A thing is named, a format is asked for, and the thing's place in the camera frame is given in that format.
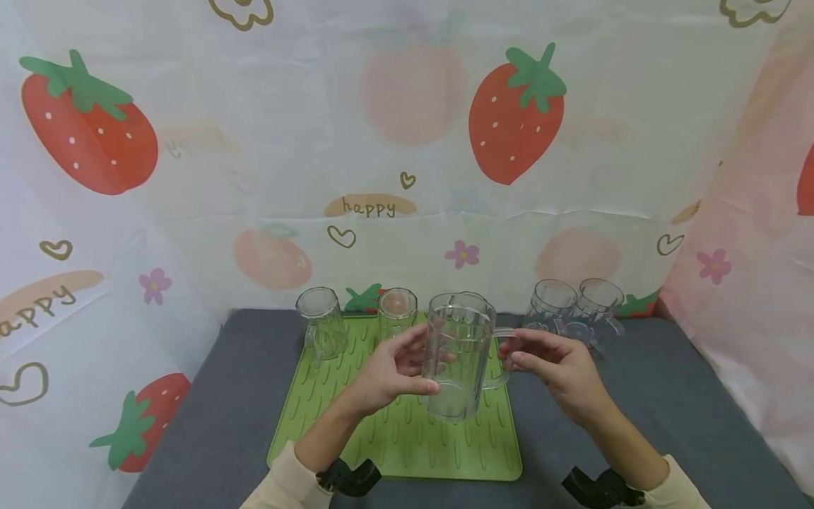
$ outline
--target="printed fabric backdrop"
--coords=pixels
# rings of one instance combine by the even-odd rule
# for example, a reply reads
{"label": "printed fabric backdrop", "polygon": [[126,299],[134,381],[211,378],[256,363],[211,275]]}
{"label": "printed fabric backdrop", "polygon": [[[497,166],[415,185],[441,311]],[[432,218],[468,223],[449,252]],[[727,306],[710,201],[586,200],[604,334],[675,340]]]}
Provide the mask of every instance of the printed fabric backdrop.
{"label": "printed fabric backdrop", "polygon": [[648,314],[797,3],[0,0],[3,501],[118,507],[230,309]]}
{"label": "printed fabric backdrop", "polygon": [[782,27],[661,295],[814,506],[812,26]]}

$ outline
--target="glass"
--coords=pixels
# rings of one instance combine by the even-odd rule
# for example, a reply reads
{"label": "glass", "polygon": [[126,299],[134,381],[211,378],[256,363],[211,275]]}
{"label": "glass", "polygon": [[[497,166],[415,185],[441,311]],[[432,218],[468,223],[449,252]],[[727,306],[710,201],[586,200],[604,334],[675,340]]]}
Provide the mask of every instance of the glass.
{"label": "glass", "polygon": [[613,339],[624,334],[624,328],[614,313],[624,302],[624,294],[605,279],[586,279],[580,284],[580,294],[571,316],[558,320],[561,336],[580,340],[599,353]]}
{"label": "glass", "polygon": [[409,329],[418,315],[418,299],[407,288],[390,288],[379,296],[379,341]]}
{"label": "glass", "polygon": [[566,320],[576,304],[576,292],[559,279],[543,279],[534,285],[532,302],[523,319],[523,327],[558,332],[556,320]]}
{"label": "glass", "polygon": [[509,380],[509,360],[501,362],[497,378],[485,380],[494,338],[515,338],[513,347],[518,343],[514,329],[495,328],[496,320],[494,307],[477,293],[445,293],[430,301],[422,376],[441,389],[422,399],[430,415],[463,421],[475,415],[484,389]]}
{"label": "glass", "polygon": [[308,320],[305,347],[313,349],[314,365],[337,358],[348,346],[339,299],[326,287],[310,288],[297,299],[297,311]]}

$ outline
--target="purple flower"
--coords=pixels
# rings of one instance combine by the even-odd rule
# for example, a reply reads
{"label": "purple flower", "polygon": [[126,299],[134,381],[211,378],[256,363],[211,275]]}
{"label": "purple flower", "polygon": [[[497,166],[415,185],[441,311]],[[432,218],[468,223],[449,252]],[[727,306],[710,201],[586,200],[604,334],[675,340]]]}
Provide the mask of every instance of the purple flower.
{"label": "purple flower", "polygon": [[444,254],[446,260],[455,260],[455,269],[460,270],[463,264],[478,265],[478,246],[467,246],[463,240],[455,241],[455,250]]}
{"label": "purple flower", "polygon": [[157,305],[162,305],[164,296],[161,292],[173,285],[173,281],[164,276],[164,269],[161,268],[153,269],[149,276],[146,274],[138,276],[138,282],[144,287],[144,304],[155,301]]}
{"label": "purple flower", "polygon": [[732,263],[725,260],[726,251],[722,248],[717,248],[711,256],[705,252],[699,252],[695,257],[704,264],[698,277],[704,279],[711,276],[714,284],[720,284],[724,280],[724,276],[732,271]]}

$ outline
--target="gray tabletop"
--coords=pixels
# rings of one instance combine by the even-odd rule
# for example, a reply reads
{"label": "gray tabletop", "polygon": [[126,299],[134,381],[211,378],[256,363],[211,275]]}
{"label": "gray tabletop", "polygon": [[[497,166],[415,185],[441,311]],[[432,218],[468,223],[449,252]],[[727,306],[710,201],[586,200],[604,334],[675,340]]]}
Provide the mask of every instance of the gray tabletop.
{"label": "gray tabletop", "polygon": [[[627,335],[598,363],[619,407],[672,454],[715,509],[810,509],[786,470],[674,323],[623,322]],[[499,325],[516,326],[501,316]],[[268,472],[265,456],[300,350],[291,311],[244,309],[222,328],[192,389],[124,509],[237,508]],[[607,468],[539,380],[515,375],[509,396],[523,475],[511,483],[381,480],[366,498],[331,507],[580,507],[560,486],[576,465]]]}

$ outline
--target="green drying mat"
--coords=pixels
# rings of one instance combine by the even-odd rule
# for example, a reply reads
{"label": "green drying mat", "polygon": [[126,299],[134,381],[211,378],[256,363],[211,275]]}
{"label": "green drying mat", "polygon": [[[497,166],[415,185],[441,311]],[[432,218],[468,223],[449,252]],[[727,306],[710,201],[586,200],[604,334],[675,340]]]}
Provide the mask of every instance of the green drying mat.
{"label": "green drying mat", "polygon": [[[419,315],[418,322],[427,320]],[[306,349],[266,458],[296,441],[359,371],[374,349],[376,317],[345,318],[348,348],[336,359],[313,367]],[[488,376],[501,369],[497,345],[492,347]],[[364,419],[342,453],[351,468],[372,459],[383,476],[438,479],[517,480],[523,472],[509,395],[505,387],[484,391],[475,417],[462,423],[433,418],[417,396],[398,397],[390,406]]]}

